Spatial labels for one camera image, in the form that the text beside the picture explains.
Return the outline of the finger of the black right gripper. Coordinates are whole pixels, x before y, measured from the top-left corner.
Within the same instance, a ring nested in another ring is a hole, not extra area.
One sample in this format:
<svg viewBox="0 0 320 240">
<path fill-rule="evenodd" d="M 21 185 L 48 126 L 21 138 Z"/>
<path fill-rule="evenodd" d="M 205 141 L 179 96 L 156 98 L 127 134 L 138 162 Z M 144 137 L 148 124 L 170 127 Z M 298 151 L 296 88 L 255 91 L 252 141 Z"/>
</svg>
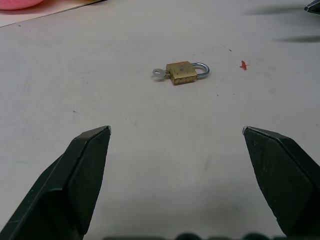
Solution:
<svg viewBox="0 0 320 240">
<path fill-rule="evenodd" d="M 320 0 L 313 0 L 304 7 L 304 10 L 312 14 L 320 14 Z"/>
</svg>

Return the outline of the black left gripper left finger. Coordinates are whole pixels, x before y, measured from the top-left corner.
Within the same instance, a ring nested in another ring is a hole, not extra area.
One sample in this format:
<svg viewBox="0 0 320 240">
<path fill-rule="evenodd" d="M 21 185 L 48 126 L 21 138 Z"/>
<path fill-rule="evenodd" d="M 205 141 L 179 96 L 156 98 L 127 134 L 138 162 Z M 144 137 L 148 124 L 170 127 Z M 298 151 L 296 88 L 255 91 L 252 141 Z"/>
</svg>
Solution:
<svg viewBox="0 0 320 240">
<path fill-rule="evenodd" d="M 101 190 L 110 137 L 110 126 L 75 137 L 35 181 L 0 238 L 82 240 Z"/>
</svg>

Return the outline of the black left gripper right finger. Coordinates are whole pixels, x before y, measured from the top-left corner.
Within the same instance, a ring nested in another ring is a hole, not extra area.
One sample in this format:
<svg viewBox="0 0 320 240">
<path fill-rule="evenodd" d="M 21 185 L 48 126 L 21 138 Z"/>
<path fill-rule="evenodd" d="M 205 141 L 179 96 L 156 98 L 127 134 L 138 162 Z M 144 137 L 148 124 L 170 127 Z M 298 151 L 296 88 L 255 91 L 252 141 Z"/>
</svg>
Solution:
<svg viewBox="0 0 320 240">
<path fill-rule="evenodd" d="M 242 130 L 258 186 L 286 236 L 320 234 L 320 167 L 291 138 Z"/>
</svg>

